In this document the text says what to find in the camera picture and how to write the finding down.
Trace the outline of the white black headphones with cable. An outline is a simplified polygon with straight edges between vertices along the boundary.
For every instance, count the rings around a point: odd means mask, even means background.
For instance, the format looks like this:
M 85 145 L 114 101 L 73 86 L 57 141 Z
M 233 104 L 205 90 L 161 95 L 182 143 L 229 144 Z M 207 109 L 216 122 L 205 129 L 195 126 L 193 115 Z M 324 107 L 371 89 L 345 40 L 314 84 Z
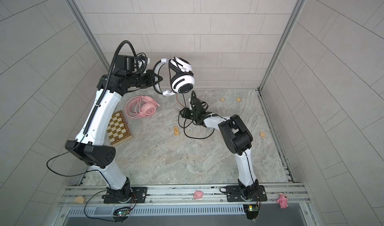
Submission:
M 162 90 L 160 82 L 162 77 L 159 75 L 161 68 L 168 63 L 169 77 L 170 77 L 170 90 Z M 154 66 L 155 83 L 154 89 L 158 94 L 163 96 L 173 96 L 178 94 L 185 94 L 194 88 L 195 77 L 192 70 L 192 65 L 180 57 L 173 57 L 172 59 L 163 58 L 158 61 Z

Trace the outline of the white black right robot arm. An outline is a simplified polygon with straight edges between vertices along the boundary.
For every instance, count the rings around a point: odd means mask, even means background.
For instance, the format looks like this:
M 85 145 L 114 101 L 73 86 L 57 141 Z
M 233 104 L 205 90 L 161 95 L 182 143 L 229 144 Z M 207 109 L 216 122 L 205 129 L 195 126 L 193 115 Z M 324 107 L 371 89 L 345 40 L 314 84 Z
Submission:
M 179 115 L 191 120 L 195 125 L 219 130 L 227 148 L 235 155 L 239 171 L 239 187 L 235 191 L 240 193 L 244 201 L 267 201 L 264 186 L 259 184 L 253 169 L 251 157 L 253 136 L 240 116 L 235 114 L 231 117 L 222 117 L 207 111 L 207 103 L 197 98 L 194 90 L 189 104 L 190 106 L 183 108 Z

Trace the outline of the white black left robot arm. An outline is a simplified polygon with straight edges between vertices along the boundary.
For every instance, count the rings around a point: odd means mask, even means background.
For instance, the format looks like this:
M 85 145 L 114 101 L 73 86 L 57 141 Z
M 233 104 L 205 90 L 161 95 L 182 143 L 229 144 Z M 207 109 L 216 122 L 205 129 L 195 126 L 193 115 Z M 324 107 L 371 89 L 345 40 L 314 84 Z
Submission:
M 116 62 L 126 44 L 133 46 L 128 40 L 122 41 L 114 53 L 108 74 L 100 79 L 96 100 L 82 131 L 74 141 L 69 140 L 65 144 L 69 153 L 104 177 L 107 182 L 107 193 L 102 197 L 105 203 L 126 203 L 133 198 L 130 180 L 116 163 L 116 149 L 104 144 L 112 114 L 127 93 L 149 87 L 157 92 L 161 90 L 159 83 L 162 77 L 147 69 L 148 58 L 145 55 L 134 53 L 130 57 L 132 63 Z

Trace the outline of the pink headphones with cable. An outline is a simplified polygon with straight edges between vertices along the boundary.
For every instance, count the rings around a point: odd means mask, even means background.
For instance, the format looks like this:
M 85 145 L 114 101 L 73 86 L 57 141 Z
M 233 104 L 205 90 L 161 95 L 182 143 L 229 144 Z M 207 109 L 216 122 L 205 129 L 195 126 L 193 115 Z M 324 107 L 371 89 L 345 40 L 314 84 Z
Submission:
M 136 96 L 125 105 L 125 113 L 133 119 L 153 116 L 159 104 L 150 96 Z

